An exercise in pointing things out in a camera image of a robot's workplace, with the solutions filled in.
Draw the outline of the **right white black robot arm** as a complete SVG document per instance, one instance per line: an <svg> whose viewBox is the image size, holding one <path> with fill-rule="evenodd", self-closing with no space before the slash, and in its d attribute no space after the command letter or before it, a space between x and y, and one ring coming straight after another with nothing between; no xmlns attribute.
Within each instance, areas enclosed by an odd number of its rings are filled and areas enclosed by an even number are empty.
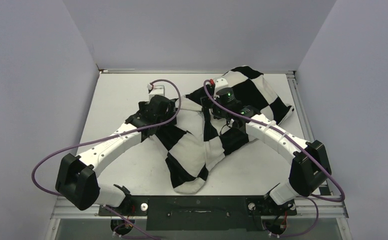
<svg viewBox="0 0 388 240"><path fill-rule="evenodd" d="M203 142L208 154L220 153L208 164L214 166L224 157L239 150L251 139L261 140L290 164L289 177L275 185L264 196L265 210L277 214L284 204L296 197L308 197L325 180L331 178L325 146L290 135L250 105L242 105L233 89L222 88L222 95L212 99L213 87L200 88L200 103L204 114Z"/></svg>

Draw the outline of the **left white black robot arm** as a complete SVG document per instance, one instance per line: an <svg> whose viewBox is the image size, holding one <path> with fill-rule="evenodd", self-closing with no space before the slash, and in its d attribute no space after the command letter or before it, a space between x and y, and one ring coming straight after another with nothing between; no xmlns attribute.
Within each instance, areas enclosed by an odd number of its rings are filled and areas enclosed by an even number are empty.
<svg viewBox="0 0 388 240"><path fill-rule="evenodd" d="M98 182L100 174L125 151L156 134L165 125L176 124L174 100L155 95L141 101L139 110L129 116L110 139L78 155L65 155L59 166L55 189L83 211L93 204L111 206L118 215L130 211L130 191L117 184Z"/></svg>

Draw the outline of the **black and white checkered pillowcase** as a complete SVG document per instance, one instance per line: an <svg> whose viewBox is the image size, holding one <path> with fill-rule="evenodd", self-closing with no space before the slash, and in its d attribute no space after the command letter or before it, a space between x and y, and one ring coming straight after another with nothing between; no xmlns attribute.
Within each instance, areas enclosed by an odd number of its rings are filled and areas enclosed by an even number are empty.
<svg viewBox="0 0 388 240"><path fill-rule="evenodd" d="M263 73L247 65L235 67L222 77L232 87L237 100L253 106L278 125L294 111L272 89ZM252 136L236 128L223 130L224 119L204 119L201 99L205 97L201 86L182 99L175 99L176 105L181 105L177 124L162 126L151 137L165 158L172 187L178 194L197 193L216 164L254 141Z"/></svg>

